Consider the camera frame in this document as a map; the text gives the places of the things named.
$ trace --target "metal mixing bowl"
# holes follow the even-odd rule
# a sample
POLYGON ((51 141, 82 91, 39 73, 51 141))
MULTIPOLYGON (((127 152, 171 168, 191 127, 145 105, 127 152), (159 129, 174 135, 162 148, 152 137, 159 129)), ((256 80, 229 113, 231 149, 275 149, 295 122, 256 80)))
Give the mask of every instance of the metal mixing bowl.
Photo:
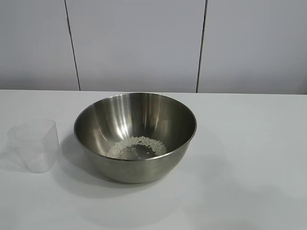
POLYGON ((162 177, 179 163, 196 126, 193 112, 175 99, 153 93, 126 93, 87 107, 76 119, 74 133, 104 175, 121 182, 143 183, 162 177), (148 156, 148 149, 137 148, 135 158, 130 156, 128 160, 106 156, 116 142, 141 136, 162 141, 167 153, 148 156))

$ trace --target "white tabletop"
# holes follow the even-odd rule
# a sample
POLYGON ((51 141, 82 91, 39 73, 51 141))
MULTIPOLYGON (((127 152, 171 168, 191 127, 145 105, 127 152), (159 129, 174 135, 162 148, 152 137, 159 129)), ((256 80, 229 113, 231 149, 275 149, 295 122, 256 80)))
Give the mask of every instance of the white tabletop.
POLYGON ((0 91, 1 230, 306 230, 307 96, 163 93, 195 113, 179 165, 150 184, 101 176, 73 136, 77 115, 115 92, 0 91), (6 133, 56 121, 62 156, 26 172, 6 133))

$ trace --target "white cabinet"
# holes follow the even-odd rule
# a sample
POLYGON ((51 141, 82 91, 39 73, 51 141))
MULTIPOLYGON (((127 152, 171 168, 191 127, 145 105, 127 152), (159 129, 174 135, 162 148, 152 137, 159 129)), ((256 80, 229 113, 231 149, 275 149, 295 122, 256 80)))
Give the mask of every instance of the white cabinet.
POLYGON ((307 1, 208 1, 199 92, 307 93, 307 1))
POLYGON ((205 0, 67 0, 81 90, 195 92, 205 0))
POLYGON ((64 0, 0 2, 0 89, 78 90, 64 0))

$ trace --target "uncooked rice grain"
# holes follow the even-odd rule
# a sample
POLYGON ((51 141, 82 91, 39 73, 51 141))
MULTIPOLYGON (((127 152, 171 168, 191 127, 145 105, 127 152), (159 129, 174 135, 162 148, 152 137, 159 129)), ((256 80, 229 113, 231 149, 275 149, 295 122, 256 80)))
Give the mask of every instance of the uncooked rice grain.
POLYGON ((131 137, 122 140, 120 142, 116 142, 115 145, 110 148, 106 156, 111 158, 122 159, 124 151, 127 150, 127 147, 131 147, 133 145, 144 145, 148 148, 151 148, 156 156, 161 156, 163 154, 166 154, 166 147, 161 141, 142 136, 142 137, 131 137))

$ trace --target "plastic cup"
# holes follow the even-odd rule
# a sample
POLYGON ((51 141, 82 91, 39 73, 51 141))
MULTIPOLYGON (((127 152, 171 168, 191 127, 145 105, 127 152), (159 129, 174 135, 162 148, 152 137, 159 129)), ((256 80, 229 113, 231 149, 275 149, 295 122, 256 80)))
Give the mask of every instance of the plastic cup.
POLYGON ((57 127, 52 120, 32 120, 15 126, 8 137, 20 160, 33 173, 48 172, 59 157, 57 127))

